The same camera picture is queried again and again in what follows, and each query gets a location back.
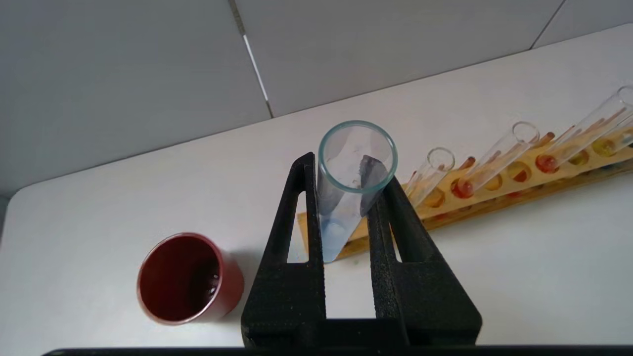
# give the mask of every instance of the rack hole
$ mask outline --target rack hole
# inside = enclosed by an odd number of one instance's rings
[[[527,182],[532,178],[532,170],[530,167],[523,162],[512,162],[508,166],[508,175],[512,178],[513,181],[523,183]]]
[[[489,191],[495,191],[499,188],[501,188],[501,186],[503,185],[503,178],[501,178],[501,176],[495,175],[490,181],[488,181],[484,188],[486,188],[486,190]]]
[[[446,193],[439,188],[433,188],[431,193],[424,198],[424,205],[429,208],[439,208],[446,201]]]
[[[571,157],[567,162],[572,165],[585,165],[589,162],[589,153],[586,150],[582,150]]]

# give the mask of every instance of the orange liquid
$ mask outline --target orange liquid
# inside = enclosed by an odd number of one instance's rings
[[[557,163],[556,159],[550,155],[540,155],[534,162],[536,167],[543,173],[555,173],[558,170],[556,167]]]
[[[451,191],[457,198],[466,199],[473,196],[473,185],[469,181],[464,181],[463,179],[458,180],[456,183],[451,185]]]

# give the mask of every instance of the white table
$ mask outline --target white table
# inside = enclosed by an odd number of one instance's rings
[[[460,163],[483,154],[516,114],[563,132],[633,79],[632,63],[633,25],[624,25],[22,189],[0,249],[1,353],[241,346],[239,316],[290,164],[333,125],[383,127],[405,181],[435,146]],[[619,177],[432,233],[483,316],[479,344],[633,342],[632,182]],[[137,304],[142,259],[179,231],[210,236],[239,259],[246,292],[222,322],[161,326]],[[302,251],[295,228],[291,258]],[[367,254],[326,266],[326,288],[329,317],[374,316]]]

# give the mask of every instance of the test tube rim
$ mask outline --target test tube rim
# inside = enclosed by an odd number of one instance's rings
[[[534,137],[530,140],[530,141],[526,141],[523,139],[520,139],[519,136],[516,133],[516,129],[519,125],[525,125],[530,127],[532,130],[534,130],[534,132],[536,133],[534,135]],[[517,140],[517,143],[528,143],[530,145],[534,145],[536,144],[540,139],[541,139],[541,132],[539,131],[539,129],[532,123],[527,122],[527,121],[517,121],[514,123],[514,125],[512,125],[512,136],[515,138],[515,140]]]
[[[629,94],[633,96],[633,86],[622,86],[617,91],[617,95],[620,98],[620,100],[624,103],[624,105],[633,107],[633,100],[626,100],[625,96],[623,96],[624,90],[630,91]]]
[[[433,153],[435,153],[436,151],[443,151],[448,153],[451,156],[452,159],[452,163],[449,167],[444,166],[444,169],[440,169],[439,167],[436,167],[433,165],[433,163],[431,163],[431,155]],[[434,149],[429,151],[429,154],[427,155],[427,163],[429,164],[430,167],[432,167],[434,170],[439,171],[439,172],[449,172],[450,170],[453,169],[453,167],[455,167],[455,155],[453,154],[453,152],[451,152],[450,149],[444,148],[444,147],[435,147]]]
[[[334,177],[332,177],[329,170],[327,169],[327,165],[323,161],[323,156],[325,152],[325,143],[327,143],[327,141],[335,132],[342,129],[347,129],[348,127],[352,127],[352,126],[366,127],[368,129],[378,132],[387,140],[387,143],[389,144],[389,147],[391,148],[391,155],[392,155],[391,168],[389,169],[384,179],[382,179],[378,184],[371,186],[369,188],[363,188],[363,189],[351,188],[340,183]],[[391,138],[391,136],[387,133],[387,131],[385,131],[380,126],[373,124],[369,121],[363,121],[363,120],[345,121],[331,128],[327,133],[325,133],[325,136],[323,136],[323,139],[321,139],[321,143],[319,144],[319,147],[318,147],[318,166],[319,166],[319,169],[323,171],[325,178],[330,183],[332,183],[336,188],[342,191],[345,191],[348,193],[354,193],[354,194],[374,193],[384,188],[389,183],[389,181],[391,181],[394,174],[396,173],[396,169],[398,167],[398,149],[396,149],[396,143]]]

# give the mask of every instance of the wooden stick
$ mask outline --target wooden stick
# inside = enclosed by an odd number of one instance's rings
[[[554,132],[551,132],[551,131],[548,132],[547,134],[545,134],[545,136],[541,138],[539,142],[537,142],[535,145],[532,146],[532,149],[545,146],[550,141],[552,141],[554,137],[556,137],[556,135],[554,135]]]
[[[554,142],[558,142],[558,140],[560,140],[560,139],[561,139],[561,137],[563,137],[563,136],[567,135],[567,133],[568,133],[568,132],[570,132],[571,130],[573,130],[573,128],[574,128],[574,127],[576,127],[576,125],[571,125],[571,126],[569,127],[569,129],[567,129],[567,131],[563,132],[563,134],[562,134],[562,135],[560,135],[560,136],[558,136],[558,138],[557,138],[557,139],[555,139],[552,143],[554,143]]]
[[[488,158],[488,161],[486,161],[485,164],[492,163],[492,161],[496,160],[497,157],[500,155],[501,155],[501,151],[495,152],[490,158]]]
[[[605,121],[605,118],[601,118],[600,120],[593,123],[593,125],[589,126],[589,128],[585,132],[589,132],[591,130],[595,130]]]
[[[462,169],[466,169],[466,168],[470,168],[473,166],[473,164],[475,164],[475,157],[470,156],[468,158],[466,158],[466,160],[464,161],[464,163],[462,163],[460,165],[460,167],[457,170],[462,170]]]

